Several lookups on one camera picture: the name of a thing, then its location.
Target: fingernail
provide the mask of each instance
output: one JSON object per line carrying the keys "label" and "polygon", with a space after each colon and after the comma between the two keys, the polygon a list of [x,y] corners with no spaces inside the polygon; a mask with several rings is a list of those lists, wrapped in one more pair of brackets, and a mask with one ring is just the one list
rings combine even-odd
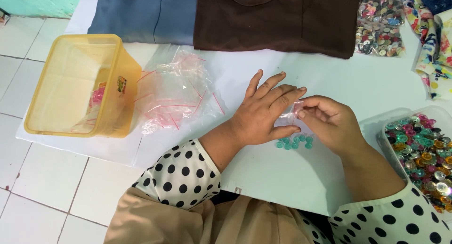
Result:
{"label": "fingernail", "polygon": [[303,110],[301,110],[301,111],[298,112],[298,117],[300,117],[300,118],[304,118],[305,115],[306,115],[306,113],[305,113],[305,111],[303,111]]}

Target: teal wall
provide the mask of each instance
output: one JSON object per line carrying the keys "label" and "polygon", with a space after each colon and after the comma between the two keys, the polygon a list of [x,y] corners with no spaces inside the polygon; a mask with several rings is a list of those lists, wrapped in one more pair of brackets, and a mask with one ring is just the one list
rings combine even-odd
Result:
{"label": "teal wall", "polygon": [[70,18],[79,0],[0,0],[0,8],[12,15]]}

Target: hand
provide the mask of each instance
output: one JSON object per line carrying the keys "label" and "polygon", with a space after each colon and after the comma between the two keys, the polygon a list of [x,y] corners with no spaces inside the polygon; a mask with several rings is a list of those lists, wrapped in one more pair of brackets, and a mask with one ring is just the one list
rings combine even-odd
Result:
{"label": "hand", "polygon": [[306,93],[306,88],[276,84],[286,77],[285,72],[267,79],[259,88],[263,71],[259,70],[246,89],[245,99],[228,120],[231,129],[240,143],[245,145],[262,144],[271,140],[301,132],[298,126],[274,127],[275,121],[286,108]]}
{"label": "hand", "polygon": [[303,98],[303,107],[298,118],[334,154],[343,158],[368,147],[350,107],[323,96]]}

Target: dark brown cloth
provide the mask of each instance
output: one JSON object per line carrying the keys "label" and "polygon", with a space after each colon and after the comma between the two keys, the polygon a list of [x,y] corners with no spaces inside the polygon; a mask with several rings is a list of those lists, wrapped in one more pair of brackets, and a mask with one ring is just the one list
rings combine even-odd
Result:
{"label": "dark brown cloth", "polygon": [[198,0],[195,49],[323,53],[348,59],[359,0]]}

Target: white tile floor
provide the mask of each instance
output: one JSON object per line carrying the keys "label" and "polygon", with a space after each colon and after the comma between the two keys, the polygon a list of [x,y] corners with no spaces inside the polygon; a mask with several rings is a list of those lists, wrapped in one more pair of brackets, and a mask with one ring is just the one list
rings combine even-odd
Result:
{"label": "white tile floor", "polygon": [[69,20],[0,25],[0,243],[100,244],[131,168],[14,137],[54,39]]}

